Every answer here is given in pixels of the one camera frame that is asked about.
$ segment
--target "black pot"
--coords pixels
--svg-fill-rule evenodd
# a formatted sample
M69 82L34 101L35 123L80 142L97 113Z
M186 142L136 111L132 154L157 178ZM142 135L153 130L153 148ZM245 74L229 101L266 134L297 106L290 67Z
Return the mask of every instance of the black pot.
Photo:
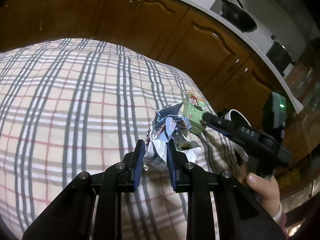
M255 31L257 29L257 24L254 19L252 19L252 17L243 10L243 6L240 1L237 1L241 7L229 2L228 0L222 0L222 17L242 32L250 33Z
M266 56L270 59L279 73L284 77L283 71L287 68L289 63L295 65L295 62L292 61L290 54L286 51L285 47L276 41L276 36L271 36L273 44L268 50Z

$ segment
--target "cartoon character on box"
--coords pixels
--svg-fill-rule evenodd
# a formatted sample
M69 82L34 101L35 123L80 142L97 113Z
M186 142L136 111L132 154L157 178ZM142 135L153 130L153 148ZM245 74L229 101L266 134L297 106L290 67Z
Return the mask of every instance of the cartoon character on box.
M198 100L197 100L197 98L196 98L196 96L194 94L190 94L190 102L199 111L203 111L204 110L204 109L202 109L201 106L199 106Z

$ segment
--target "crumpled wrapper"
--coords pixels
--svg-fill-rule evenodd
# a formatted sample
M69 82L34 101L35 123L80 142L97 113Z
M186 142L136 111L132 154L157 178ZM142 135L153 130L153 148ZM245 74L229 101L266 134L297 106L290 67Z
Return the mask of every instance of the crumpled wrapper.
M187 117L181 115L183 102L165 106L156 111L146 139L146 153L143 166L148 170L152 165L158 170L168 172L166 143L172 138L176 149L186 154L189 162L195 162L201 146L196 141L187 140L191 124Z

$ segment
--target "pan handle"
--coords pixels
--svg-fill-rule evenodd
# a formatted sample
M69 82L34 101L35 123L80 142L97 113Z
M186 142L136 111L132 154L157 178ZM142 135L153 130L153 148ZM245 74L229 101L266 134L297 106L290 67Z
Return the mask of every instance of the pan handle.
M240 4L240 7L243 9L241 2L239 0L236 0L236 1Z

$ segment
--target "human hand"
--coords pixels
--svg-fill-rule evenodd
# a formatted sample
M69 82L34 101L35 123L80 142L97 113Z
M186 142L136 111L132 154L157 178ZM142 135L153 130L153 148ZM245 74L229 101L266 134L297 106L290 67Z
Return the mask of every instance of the human hand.
M280 208L280 191L275 177L272 176L271 181L267 181L250 172L246 181L250 188L262 195L261 206L274 217Z

